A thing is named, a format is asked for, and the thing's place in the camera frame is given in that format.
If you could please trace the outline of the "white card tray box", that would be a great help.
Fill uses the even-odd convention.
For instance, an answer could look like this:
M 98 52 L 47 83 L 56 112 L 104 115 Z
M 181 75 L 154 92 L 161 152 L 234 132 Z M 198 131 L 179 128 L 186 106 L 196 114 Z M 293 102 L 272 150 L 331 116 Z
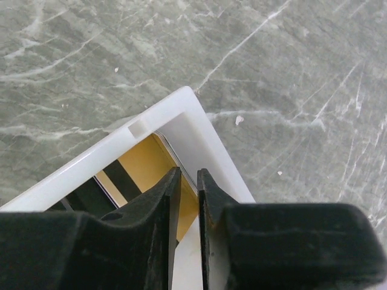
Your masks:
M 193 90 L 183 87 L 141 114 L 114 125 L 97 144 L 12 199 L 1 211 L 46 211 L 96 173 L 151 134 L 162 134 L 175 152 L 197 194 L 197 172 L 207 169 L 215 182 L 238 202 L 252 194 L 235 167 Z M 173 289 L 201 289 L 198 216 L 175 252 Z

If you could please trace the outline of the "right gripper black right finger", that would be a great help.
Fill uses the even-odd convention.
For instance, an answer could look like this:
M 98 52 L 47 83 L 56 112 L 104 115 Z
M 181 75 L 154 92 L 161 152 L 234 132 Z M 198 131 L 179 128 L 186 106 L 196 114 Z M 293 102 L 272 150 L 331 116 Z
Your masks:
M 197 174 L 204 289 L 366 289 L 386 254 L 357 207 L 242 204 Z

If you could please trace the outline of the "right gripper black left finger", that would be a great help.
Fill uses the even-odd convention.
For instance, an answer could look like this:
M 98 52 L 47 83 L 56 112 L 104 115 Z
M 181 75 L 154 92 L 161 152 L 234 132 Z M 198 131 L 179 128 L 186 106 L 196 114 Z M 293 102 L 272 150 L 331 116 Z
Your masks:
M 2 289 L 171 289 L 181 195 L 174 167 L 101 218 L 1 214 Z

